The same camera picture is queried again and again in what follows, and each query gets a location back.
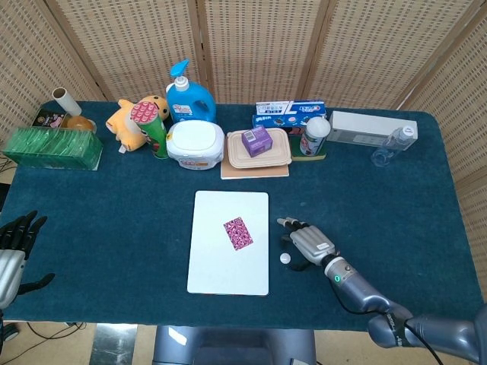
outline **woven screen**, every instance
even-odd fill
[[[338,0],[307,96],[390,108],[469,4]]]
[[[460,205],[477,276],[487,300],[487,186],[460,196]]]
[[[184,0],[57,0],[113,97],[165,95],[170,67],[185,58],[199,82],[188,3]]]
[[[206,0],[217,102],[295,98],[319,6],[319,0]]]
[[[0,144],[31,125],[56,87],[78,100],[102,100],[34,0],[0,1]]]
[[[486,55],[484,19],[408,107],[436,116],[456,181],[487,166]]]

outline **yellow plush toy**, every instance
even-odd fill
[[[159,116],[162,120],[165,120],[169,116],[169,106],[163,97],[151,95],[141,101],[156,103],[159,108]],[[107,120],[107,128],[115,135],[115,139],[122,144],[119,149],[120,152],[135,151],[146,141],[140,128],[130,119],[130,112],[135,104],[125,99],[120,99],[118,104],[120,110],[117,110]]]

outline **pink card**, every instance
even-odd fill
[[[234,245],[235,251],[253,243],[252,237],[250,236],[247,227],[245,227],[242,217],[235,218],[232,221],[225,223],[223,227],[225,227],[231,244]]]

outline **white box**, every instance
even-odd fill
[[[332,130],[327,141],[378,147],[392,132],[406,125],[414,128],[414,142],[418,139],[418,125],[414,120],[334,111],[329,123]]]

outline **blue box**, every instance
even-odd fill
[[[325,102],[322,100],[271,101],[256,103],[256,115],[252,117],[253,127],[283,128],[290,135],[304,132],[309,118],[324,116]]]

